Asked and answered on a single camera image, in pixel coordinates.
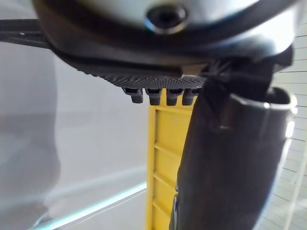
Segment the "yellow ladder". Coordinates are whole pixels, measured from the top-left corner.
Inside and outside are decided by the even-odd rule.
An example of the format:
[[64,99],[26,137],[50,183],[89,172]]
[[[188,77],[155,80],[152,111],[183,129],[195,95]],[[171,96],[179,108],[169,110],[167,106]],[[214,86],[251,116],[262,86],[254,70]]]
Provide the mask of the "yellow ladder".
[[168,230],[177,171],[194,105],[182,106],[181,100],[182,96],[178,97],[177,106],[167,106],[163,90],[160,105],[150,106],[147,230]]

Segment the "gray surface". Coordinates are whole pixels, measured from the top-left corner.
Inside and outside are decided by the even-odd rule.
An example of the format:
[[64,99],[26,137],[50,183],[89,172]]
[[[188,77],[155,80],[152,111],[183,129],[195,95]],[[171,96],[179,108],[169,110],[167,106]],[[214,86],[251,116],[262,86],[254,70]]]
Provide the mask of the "gray surface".
[[[2,19],[32,17],[26,1],[7,3]],[[0,53],[0,229],[67,216],[146,180],[146,99],[132,104],[48,50],[0,43]],[[102,229],[117,229],[117,213],[144,226],[144,198],[101,214]]]

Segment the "white wall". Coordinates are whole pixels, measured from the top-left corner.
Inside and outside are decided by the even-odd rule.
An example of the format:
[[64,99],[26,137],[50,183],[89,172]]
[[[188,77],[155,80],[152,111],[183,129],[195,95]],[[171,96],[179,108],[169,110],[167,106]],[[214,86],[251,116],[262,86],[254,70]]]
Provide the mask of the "white wall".
[[[0,54],[0,229],[69,216],[146,180],[147,98],[133,104],[49,50],[0,43]],[[143,196],[117,212],[144,226]],[[110,212],[101,218],[116,229]]]

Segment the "black tube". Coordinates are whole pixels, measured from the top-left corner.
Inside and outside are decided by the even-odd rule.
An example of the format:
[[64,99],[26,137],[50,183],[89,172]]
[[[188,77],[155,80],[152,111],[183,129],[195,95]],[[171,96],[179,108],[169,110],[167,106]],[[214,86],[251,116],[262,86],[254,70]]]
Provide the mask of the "black tube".
[[170,229],[251,230],[286,152],[295,106],[282,89],[257,102],[207,81],[194,105]]

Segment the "textured rubber surface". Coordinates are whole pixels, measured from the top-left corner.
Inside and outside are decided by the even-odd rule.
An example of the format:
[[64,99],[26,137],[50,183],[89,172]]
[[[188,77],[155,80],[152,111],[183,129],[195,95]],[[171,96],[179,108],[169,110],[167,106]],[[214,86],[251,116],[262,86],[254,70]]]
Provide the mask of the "textured rubber surface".
[[202,87],[204,81],[181,79],[168,76],[138,77],[131,75],[99,76],[121,88],[131,89],[194,89]]

